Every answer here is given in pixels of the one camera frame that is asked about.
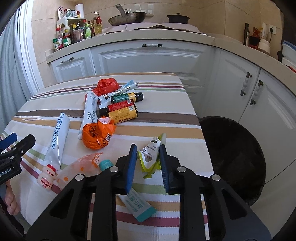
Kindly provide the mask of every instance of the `red cap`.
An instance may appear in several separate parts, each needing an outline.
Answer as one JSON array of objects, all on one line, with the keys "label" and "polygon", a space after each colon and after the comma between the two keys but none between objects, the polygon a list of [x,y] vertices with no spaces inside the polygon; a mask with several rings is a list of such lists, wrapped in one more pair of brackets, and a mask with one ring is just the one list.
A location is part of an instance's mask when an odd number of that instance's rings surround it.
[{"label": "red cap", "polygon": [[52,165],[47,165],[51,170],[53,170],[54,172],[56,172],[56,169],[52,166]]}]

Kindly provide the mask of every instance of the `paper towel roll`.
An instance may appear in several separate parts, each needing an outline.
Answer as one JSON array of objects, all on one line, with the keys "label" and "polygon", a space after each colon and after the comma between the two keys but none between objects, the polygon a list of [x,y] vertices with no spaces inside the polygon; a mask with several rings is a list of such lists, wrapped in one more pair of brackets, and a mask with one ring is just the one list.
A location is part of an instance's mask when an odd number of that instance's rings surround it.
[{"label": "paper towel roll", "polygon": [[84,11],[83,11],[83,3],[77,4],[75,6],[75,11],[79,11],[80,12],[80,17],[84,18]]}]

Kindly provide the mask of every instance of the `teal cap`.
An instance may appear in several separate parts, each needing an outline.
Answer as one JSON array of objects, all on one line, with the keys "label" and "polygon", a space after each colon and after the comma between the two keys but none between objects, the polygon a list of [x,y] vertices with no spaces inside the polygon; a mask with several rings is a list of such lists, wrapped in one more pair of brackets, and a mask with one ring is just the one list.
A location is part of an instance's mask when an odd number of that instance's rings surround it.
[{"label": "teal cap", "polygon": [[112,166],[114,166],[114,165],[110,160],[103,160],[99,164],[101,171],[104,171],[105,169],[112,167]]}]

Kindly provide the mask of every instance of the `pot lid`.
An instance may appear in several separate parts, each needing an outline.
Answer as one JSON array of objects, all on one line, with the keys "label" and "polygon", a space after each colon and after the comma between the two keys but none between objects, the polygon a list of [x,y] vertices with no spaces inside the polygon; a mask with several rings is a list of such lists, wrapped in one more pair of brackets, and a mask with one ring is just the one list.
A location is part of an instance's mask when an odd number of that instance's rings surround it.
[{"label": "pot lid", "polygon": [[178,12],[177,14],[174,14],[174,15],[167,15],[167,17],[172,17],[172,16],[180,16],[180,17],[185,17],[185,18],[187,18],[187,19],[190,19],[190,18],[187,17],[187,16],[183,16],[183,15],[181,15],[179,12]]}]

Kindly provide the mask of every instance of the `finger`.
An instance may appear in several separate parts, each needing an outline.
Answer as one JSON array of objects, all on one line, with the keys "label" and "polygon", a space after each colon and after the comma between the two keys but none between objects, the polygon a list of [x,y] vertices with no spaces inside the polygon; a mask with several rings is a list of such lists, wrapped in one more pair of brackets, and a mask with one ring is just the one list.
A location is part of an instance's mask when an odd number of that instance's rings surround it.
[{"label": "finger", "polygon": [[17,204],[16,208],[15,208],[15,211],[13,212],[13,215],[14,216],[17,215],[19,213],[19,211],[20,211],[20,206]]},{"label": "finger", "polygon": [[6,188],[6,194],[5,194],[5,198],[4,201],[6,203],[7,206],[10,206],[12,201],[13,201],[13,192],[12,192],[12,188],[11,187],[7,187]]},{"label": "finger", "polygon": [[15,196],[13,195],[13,201],[11,202],[10,206],[7,207],[7,211],[10,215],[13,215],[16,206],[17,206],[17,202],[15,200]]}]

